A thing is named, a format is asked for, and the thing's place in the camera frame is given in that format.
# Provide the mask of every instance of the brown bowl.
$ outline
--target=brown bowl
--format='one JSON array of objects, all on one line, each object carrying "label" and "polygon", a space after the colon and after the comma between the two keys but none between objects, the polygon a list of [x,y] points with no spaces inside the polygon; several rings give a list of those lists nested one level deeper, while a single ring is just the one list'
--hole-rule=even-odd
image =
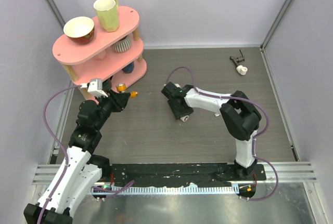
[{"label": "brown bowl", "polygon": [[76,17],[65,24],[63,32],[75,43],[85,45],[94,38],[95,24],[89,17]]}]

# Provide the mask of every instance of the mug handle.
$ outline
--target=mug handle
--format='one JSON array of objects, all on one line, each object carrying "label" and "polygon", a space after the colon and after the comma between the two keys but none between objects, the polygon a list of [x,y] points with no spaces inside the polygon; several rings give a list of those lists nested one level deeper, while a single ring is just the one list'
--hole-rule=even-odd
[{"label": "mug handle", "polygon": [[114,0],[115,3],[116,3],[116,7],[118,8],[118,0]]}]

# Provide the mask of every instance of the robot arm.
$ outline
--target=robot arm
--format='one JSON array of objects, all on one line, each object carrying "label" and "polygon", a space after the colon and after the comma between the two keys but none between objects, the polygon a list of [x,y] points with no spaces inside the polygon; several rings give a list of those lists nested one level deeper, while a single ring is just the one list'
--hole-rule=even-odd
[{"label": "robot arm", "polygon": [[243,92],[236,91],[232,95],[217,94],[201,89],[196,91],[191,85],[181,88],[178,84],[169,82],[164,86],[162,93],[168,98],[170,109],[177,120],[188,120],[193,108],[221,114],[229,133],[236,141],[237,174],[242,178],[253,174],[257,160],[252,155],[252,142],[259,128],[261,115],[249,103],[221,98],[234,96],[247,99]]},{"label": "robot arm", "polygon": [[110,88],[103,90],[101,80],[94,79],[83,84],[88,92],[96,97],[80,104],[77,126],[71,135],[67,148],[68,165],[62,162],[51,184],[37,204],[28,204],[24,216],[28,224],[36,224],[42,207],[48,201],[41,223],[71,224],[78,205],[90,188],[101,178],[110,175],[109,159],[94,155],[101,139],[100,129],[112,112],[121,112],[130,97],[136,93],[115,93]]}]

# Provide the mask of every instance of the mug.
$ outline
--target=mug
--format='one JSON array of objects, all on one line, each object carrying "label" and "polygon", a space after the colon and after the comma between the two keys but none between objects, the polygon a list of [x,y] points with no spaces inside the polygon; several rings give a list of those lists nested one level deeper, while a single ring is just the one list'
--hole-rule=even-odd
[{"label": "mug", "polygon": [[118,0],[97,0],[94,3],[100,24],[107,32],[114,32],[119,27]]}]

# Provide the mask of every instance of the striped bowl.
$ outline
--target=striped bowl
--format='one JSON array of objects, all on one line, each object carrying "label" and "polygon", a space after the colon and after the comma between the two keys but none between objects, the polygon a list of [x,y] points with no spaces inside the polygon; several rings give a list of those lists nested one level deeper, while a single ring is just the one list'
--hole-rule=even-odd
[{"label": "striped bowl", "polygon": [[129,35],[122,38],[112,45],[115,52],[125,52],[131,47],[131,38]]}]

